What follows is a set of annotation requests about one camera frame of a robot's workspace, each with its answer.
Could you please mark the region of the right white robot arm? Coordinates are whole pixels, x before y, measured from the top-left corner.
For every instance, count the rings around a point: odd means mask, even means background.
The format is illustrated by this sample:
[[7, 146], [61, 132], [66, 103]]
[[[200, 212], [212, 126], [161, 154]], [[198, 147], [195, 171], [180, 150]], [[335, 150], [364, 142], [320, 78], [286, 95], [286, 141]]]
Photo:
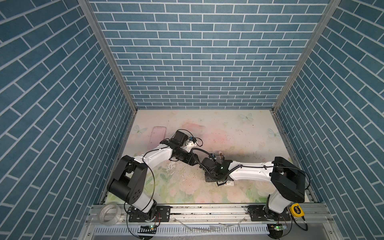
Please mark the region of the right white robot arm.
[[269, 218], [282, 214], [292, 203], [305, 202], [307, 175], [285, 158], [275, 157], [271, 162], [255, 164], [204, 158], [199, 165], [205, 171], [206, 181], [218, 185], [239, 180], [271, 183], [275, 191], [267, 197], [264, 207]]

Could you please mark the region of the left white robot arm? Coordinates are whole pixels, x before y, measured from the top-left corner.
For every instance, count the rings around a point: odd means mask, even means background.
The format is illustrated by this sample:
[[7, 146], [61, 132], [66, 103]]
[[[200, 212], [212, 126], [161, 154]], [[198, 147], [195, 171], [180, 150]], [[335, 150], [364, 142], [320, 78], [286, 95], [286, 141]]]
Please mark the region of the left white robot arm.
[[172, 158], [190, 166], [197, 163], [198, 157], [192, 153], [192, 149], [198, 146], [198, 140], [184, 132], [184, 129], [177, 130], [171, 138], [162, 140], [158, 146], [141, 156], [123, 156], [112, 173], [107, 185], [108, 192], [140, 211], [146, 218], [153, 218], [157, 202], [152, 195], [144, 193], [147, 172], [153, 175], [156, 166]]

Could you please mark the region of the pink flat case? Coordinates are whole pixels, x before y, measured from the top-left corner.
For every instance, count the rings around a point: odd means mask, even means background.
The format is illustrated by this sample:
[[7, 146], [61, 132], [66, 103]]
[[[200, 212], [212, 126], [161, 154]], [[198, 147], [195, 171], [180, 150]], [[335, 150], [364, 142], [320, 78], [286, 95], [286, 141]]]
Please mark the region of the pink flat case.
[[160, 144], [160, 142], [165, 139], [166, 132], [166, 127], [155, 126], [153, 128], [148, 145], [148, 151], [155, 149]]

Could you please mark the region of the yellow tape measure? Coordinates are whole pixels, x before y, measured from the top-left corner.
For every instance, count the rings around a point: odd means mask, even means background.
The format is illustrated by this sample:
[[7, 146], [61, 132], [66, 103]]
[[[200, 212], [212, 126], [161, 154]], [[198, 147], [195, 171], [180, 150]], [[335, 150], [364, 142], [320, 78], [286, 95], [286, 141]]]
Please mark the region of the yellow tape measure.
[[289, 209], [294, 218], [302, 218], [305, 216], [303, 209], [298, 203], [292, 204]]

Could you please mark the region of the clear tape roll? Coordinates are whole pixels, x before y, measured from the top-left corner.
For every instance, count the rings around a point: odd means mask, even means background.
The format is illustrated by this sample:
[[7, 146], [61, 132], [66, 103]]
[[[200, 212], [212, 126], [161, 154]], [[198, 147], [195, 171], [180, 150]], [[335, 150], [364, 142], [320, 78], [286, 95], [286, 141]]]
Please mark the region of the clear tape roll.
[[98, 216], [99, 223], [105, 226], [116, 225], [122, 216], [122, 210], [116, 202], [105, 205]]

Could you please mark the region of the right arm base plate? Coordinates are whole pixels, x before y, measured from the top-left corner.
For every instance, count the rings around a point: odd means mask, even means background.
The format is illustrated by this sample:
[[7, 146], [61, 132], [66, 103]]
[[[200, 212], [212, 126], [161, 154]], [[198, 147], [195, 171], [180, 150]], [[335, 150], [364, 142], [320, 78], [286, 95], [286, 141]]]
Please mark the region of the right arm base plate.
[[289, 211], [285, 209], [281, 214], [266, 213], [265, 205], [250, 205], [246, 207], [252, 222], [288, 222], [291, 220]]

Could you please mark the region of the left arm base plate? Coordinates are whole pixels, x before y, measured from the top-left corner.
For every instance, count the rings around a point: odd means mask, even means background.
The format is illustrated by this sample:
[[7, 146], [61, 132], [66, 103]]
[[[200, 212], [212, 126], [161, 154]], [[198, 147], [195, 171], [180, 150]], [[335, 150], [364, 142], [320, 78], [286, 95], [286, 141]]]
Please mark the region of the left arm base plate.
[[128, 209], [129, 222], [131, 223], [153, 222], [155, 218], [157, 218], [157, 221], [160, 221], [161, 223], [169, 222], [170, 214], [171, 206], [152, 207], [147, 213], [144, 213], [134, 207], [130, 207]]

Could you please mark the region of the aluminium front rail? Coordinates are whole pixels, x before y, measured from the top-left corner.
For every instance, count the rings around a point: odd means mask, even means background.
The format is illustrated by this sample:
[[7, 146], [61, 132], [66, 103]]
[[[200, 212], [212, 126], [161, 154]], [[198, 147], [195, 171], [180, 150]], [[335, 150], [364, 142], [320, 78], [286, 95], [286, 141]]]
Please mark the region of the aluminium front rail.
[[99, 223], [105, 205], [91, 208], [81, 240], [339, 240], [341, 233], [325, 204], [301, 204], [305, 216], [288, 222], [252, 222], [246, 207], [262, 204], [176, 204], [169, 222], [129, 222], [127, 208], [113, 226]]

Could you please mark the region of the aluminium corner post left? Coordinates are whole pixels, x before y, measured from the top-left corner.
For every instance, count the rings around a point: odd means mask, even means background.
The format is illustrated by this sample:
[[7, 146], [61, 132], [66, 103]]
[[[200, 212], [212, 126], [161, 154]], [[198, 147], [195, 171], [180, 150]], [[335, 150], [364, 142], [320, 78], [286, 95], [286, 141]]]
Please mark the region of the aluminium corner post left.
[[116, 80], [119, 84], [119, 86], [121, 87], [125, 97], [126, 97], [126, 100], [128, 101], [128, 104], [129, 106], [131, 107], [133, 113], [135, 114], [137, 112], [137, 107], [134, 103], [134, 100], [133, 98], [131, 97], [130, 93], [129, 93], [129, 90], [127, 88], [127, 85], [124, 81], [124, 78], [118, 68], [118, 65], [116, 63], [116, 60], [109, 48], [109, 45], [108, 45], [108, 42], [103, 34], [103, 31], [97, 21], [97, 18], [96, 18], [96, 15], [91, 7], [91, 4], [89, 1], [86, 1], [86, 0], [78, 0], [78, 3], [107, 59], [107, 62], [108, 64], [110, 65], [111, 67], [111, 70], [113, 71], [115, 77], [116, 77]]

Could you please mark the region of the aluminium corner post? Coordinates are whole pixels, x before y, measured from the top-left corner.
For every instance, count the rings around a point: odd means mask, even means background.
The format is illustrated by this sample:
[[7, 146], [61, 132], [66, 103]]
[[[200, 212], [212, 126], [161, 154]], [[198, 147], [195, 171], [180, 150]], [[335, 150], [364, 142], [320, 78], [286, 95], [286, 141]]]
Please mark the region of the aluminium corner post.
[[326, 6], [324, 13], [322, 14], [319, 22], [317, 23], [316, 27], [314, 28], [314, 31], [309, 38], [303, 53], [298, 58], [298, 61], [296, 65], [293, 67], [293, 70], [288, 77], [284, 87], [282, 88], [281, 93], [279, 94], [277, 101], [274, 103], [272, 107], [272, 114], [276, 114], [278, 112], [278, 109], [281, 107], [285, 97], [287, 96], [288, 92], [290, 91], [291, 87], [295, 83], [300, 71], [302, 70], [305, 62], [309, 58], [310, 54], [312, 53], [316, 43], [318, 42], [320, 36], [322, 35], [324, 29], [326, 28], [328, 22], [330, 21], [332, 15], [336, 11], [337, 7], [339, 6], [341, 0], [331, 0], [329, 1], [328, 5]]
[[119, 84], [119, 86], [121, 87], [125, 97], [126, 97], [126, 100], [128, 101], [128, 104], [129, 106], [131, 107], [133, 113], [135, 114], [137, 112], [137, 107], [134, 103], [134, 100], [133, 98], [131, 97], [130, 93], [129, 93], [129, 90], [127, 88], [127, 85], [124, 81], [124, 78], [118, 68], [118, 65], [116, 63], [116, 60], [109, 48], [109, 45], [108, 45], [108, 42], [103, 34], [103, 31], [97, 21], [97, 18], [96, 18], [96, 15], [91, 7], [91, 4], [89, 1], [86, 1], [86, 0], [78, 0], [78, 3], [107, 59], [107, 62], [108, 64], [110, 65], [111, 67], [111, 70], [113, 71], [115, 77], [116, 77], [116, 80]]

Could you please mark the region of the aluminium corner post right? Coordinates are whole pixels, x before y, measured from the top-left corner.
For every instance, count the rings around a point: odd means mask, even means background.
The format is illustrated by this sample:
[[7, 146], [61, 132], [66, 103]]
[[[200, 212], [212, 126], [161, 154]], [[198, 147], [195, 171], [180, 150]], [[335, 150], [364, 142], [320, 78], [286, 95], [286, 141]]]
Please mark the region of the aluminium corner post right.
[[276, 114], [278, 112], [278, 109], [281, 107], [285, 97], [287, 96], [288, 92], [290, 91], [291, 87], [295, 83], [300, 71], [302, 70], [305, 62], [309, 58], [310, 54], [312, 53], [316, 43], [318, 42], [320, 36], [322, 35], [324, 29], [326, 28], [328, 22], [330, 21], [332, 15], [336, 11], [337, 7], [339, 6], [341, 0], [331, 0], [329, 1], [328, 5], [326, 6], [324, 13], [322, 14], [319, 22], [317, 23], [316, 27], [314, 28], [314, 31], [309, 38], [303, 53], [298, 58], [298, 61], [296, 65], [293, 67], [293, 70], [288, 77], [284, 87], [282, 88], [281, 93], [279, 94], [277, 101], [274, 103], [272, 107], [272, 114]]

